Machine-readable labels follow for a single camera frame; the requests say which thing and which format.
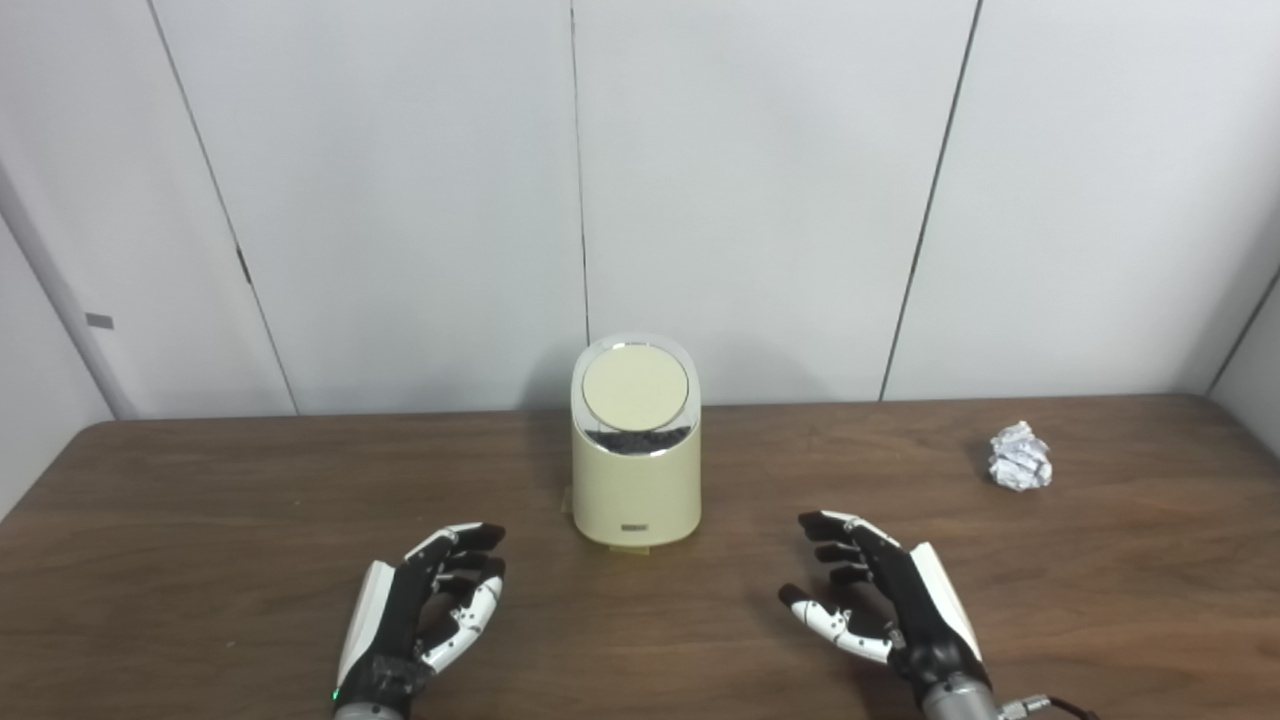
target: robot finger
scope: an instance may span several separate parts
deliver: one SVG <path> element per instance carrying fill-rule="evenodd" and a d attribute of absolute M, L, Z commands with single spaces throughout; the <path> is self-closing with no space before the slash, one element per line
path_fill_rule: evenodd
<path fill-rule="evenodd" d="M 456 573 L 458 570 L 480 570 L 489 561 L 484 552 L 458 552 L 444 559 L 440 564 L 442 573 Z"/>
<path fill-rule="evenodd" d="M 840 650 L 884 665 L 892 644 L 887 638 L 870 638 L 849 632 L 847 610 L 818 602 L 803 589 L 787 584 L 778 591 L 778 600 L 791 609 L 791 614 Z"/>
<path fill-rule="evenodd" d="M 800 527 L 804 528 L 804 536 L 814 542 L 849 542 L 849 536 L 845 533 L 845 523 L 849 518 L 852 515 L 814 510 L 813 512 L 801 512 L 799 520 Z"/>
<path fill-rule="evenodd" d="M 872 571 L 867 565 L 842 565 L 831 571 L 831 582 L 837 585 L 851 585 L 854 583 L 867 583 L 872 579 Z"/>
<path fill-rule="evenodd" d="M 490 557 L 476 580 L 451 578 L 440 583 L 440 592 L 456 597 L 458 605 L 444 623 L 419 635 L 419 662 L 433 675 L 443 673 L 484 633 L 502 597 L 503 573 L 506 564 Z"/>
<path fill-rule="evenodd" d="M 813 556 L 818 559 L 818 562 L 856 562 L 859 565 L 864 564 L 863 551 L 858 550 L 851 544 L 833 542 L 831 544 L 819 544 L 813 548 Z"/>
<path fill-rule="evenodd" d="M 899 544 L 897 541 L 888 533 L 881 530 L 867 520 L 863 520 L 858 515 L 850 515 L 847 512 L 835 512 L 832 510 L 804 512 L 800 515 L 800 525 L 804 527 L 805 537 L 812 541 L 837 541 L 849 543 L 852 539 L 854 544 L 858 546 L 854 530 L 861 528 L 888 543 L 895 546 Z"/>
<path fill-rule="evenodd" d="M 445 525 L 431 533 L 425 541 L 404 553 L 404 562 L 424 568 L 435 568 L 451 555 L 467 551 L 486 552 L 498 546 L 507 534 L 500 525 L 488 523 L 466 523 Z"/>

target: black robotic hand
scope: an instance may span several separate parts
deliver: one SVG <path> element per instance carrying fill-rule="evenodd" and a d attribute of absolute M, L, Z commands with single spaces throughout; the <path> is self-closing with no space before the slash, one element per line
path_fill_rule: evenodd
<path fill-rule="evenodd" d="M 892 667 L 911 684 L 915 703 L 927 719 L 1019 720 L 1056 706 L 1097 720 L 1092 712 L 1048 696 L 996 706 L 973 626 L 929 543 L 906 551 L 867 520 L 827 510 L 800 515 L 800 525 L 809 539 L 829 543 L 819 546 L 814 555 L 822 562 L 840 564 L 831 571 L 831 582 L 874 583 L 893 605 L 897 619 L 887 623 L 881 635 L 860 635 L 849 629 L 854 616 L 850 610 L 822 603 L 791 584 L 783 585 L 778 597 L 801 623 L 836 647 Z"/>
<path fill-rule="evenodd" d="M 369 566 L 342 648 L 335 720 L 408 719 L 428 680 L 471 647 L 497 609 L 506 566 L 488 552 L 504 534 L 485 523 L 448 525 L 398 568 Z M 420 632 L 422 606 L 438 593 L 452 609 Z"/>

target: cable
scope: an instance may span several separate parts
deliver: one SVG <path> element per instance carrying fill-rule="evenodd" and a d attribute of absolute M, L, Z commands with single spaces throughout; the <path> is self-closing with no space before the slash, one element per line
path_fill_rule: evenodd
<path fill-rule="evenodd" d="M 1048 703 L 1052 705 L 1053 707 L 1061 710 L 1062 712 L 1069 712 L 1071 715 L 1075 715 L 1080 720 L 1101 720 L 1101 717 L 1098 717 L 1097 712 L 1093 712 L 1092 710 L 1084 710 L 1082 707 L 1076 707 L 1076 706 L 1071 705 L 1070 702 L 1066 702 L 1065 700 L 1062 700 L 1060 697 L 1048 696 Z"/>

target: crumpled paper ball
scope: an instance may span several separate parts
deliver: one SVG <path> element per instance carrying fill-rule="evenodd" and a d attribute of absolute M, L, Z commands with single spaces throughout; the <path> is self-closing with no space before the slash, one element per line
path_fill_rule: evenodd
<path fill-rule="evenodd" d="M 1042 488 L 1053 479 L 1048 446 L 1036 437 L 1025 420 L 991 438 L 991 479 L 1012 491 Z"/>

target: panel seam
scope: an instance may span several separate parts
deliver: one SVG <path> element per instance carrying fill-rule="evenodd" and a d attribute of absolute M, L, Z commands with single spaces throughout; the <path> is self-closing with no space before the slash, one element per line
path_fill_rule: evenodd
<path fill-rule="evenodd" d="M 214 173 L 214 164 L 209 159 L 209 149 L 205 146 L 205 136 L 200 132 L 200 124 L 196 122 L 196 114 L 191 109 L 191 99 L 187 96 L 187 86 L 182 82 L 182 76 L 178 73 L 178 63 L 173 59 L 173 51 L 169 49 L 169 38 L 164 33 L 164 26 L 160 24 L 160 14 L 156 13 L 155 0 L 147 0 L 147 10 L 151 13 L 151 23 L 156 28 L 156 35 L 160 37 L 160 46 L 164 47 L 165 59 L 169 61 L 169 72 L 173 73 L 174 83 L 178 86 L 178 95 L 182 97 L 182 106 L 187 113 L 187 122 L 191 123 L 191 129 L 196 135 L 196 145 L 200 146 L 200 156 L 205 161 L 205 170 L 209 173 L 209 181 L 214 186 L 214 195 L 218 197 L 218 208 L 223 213 L 223 220 L 227 223 L 227 232 L 232 236 L 232 245 L 234 246 L 241 269 L 244 272 L 248 291 L 253 296 L 253 306 L 257 307 L 259 319 L 262 320 L 262 329 L 266 331 L 266 342 L 271 346 L 271 355 L 275 357 L 275 366 L 280 370 L 280 379 L 284 382 L 284 391 L 289 396 L 289 405 L 293 406 L 293 414 L 300 415 L 298 400 L 293 395 L 293 386 L 289 383 L 289 374 L 284 372 L 284 361 L 280 360 L 280 348 L 276 347 L 275 336 L 271 334 L 271 324 L 266 322 L 266 313 L 262 310 L 262 299 L 257 295 L 257 286 L 255 286 L 250 279 L 248 264 L 246 263 L 244 254 L 241 250 L 239 236 L 236 233 L 236 224 L 232 222 L 232 214 L 227 209 L 227 199 L 223 196 L 223 187 L 218 182 L 218 174 Z"/>
<path fill-rule="evenodd" d="M 883 402 L 884 392 L 888 389 L 890 373 L 893 370 L 893 357 L 897 354 L 897 342 L 902 336 L 902 319 L 906 318 L 906 306 L 911 299 L 911 287 L 915 283 L 915 270 L 920 265 L 920 250 L 924 247 L 924 233 L 929 228 L 929 214 L 933 210 L 933 199 L 938 192 L 938 177 L 942 174 L 942 161 L 947 155 L 947 143 L 951 140 L 951 126 L 955 123 L 956 106 L 960 104 L 960 91 L 964 87 L 965 70 L 969 68 L 969 54 L 973 51 L 973 38 L 978 32 L 978 18 L 982 15 L 983 0 L 977 0 L 973 6 L 973 20 L 969 23 L 969 37 L 965 40 L 964 55 L 960 58 L 960 72 L 956 74 L 955 91 L 951 94 L 951 108 L 947 110 L 947 124 L 942 131 L 942 142 L 938 146 L 938 161 L 933 165 L 933 179 L 929 182 L 929 196 L 924 201 L 924 217 L 920 219 L 920 233 L 915 238 L 915 252 L 911 255 L 911 268 L 906 274 L 906 287 L 902 290 L 902 305 L 897 311 L 897 324 L 893 327 L 893 341 L 888 347 L 888 359 L 884 363 L 884 377 L 881 380 L 878 400 Z"/>

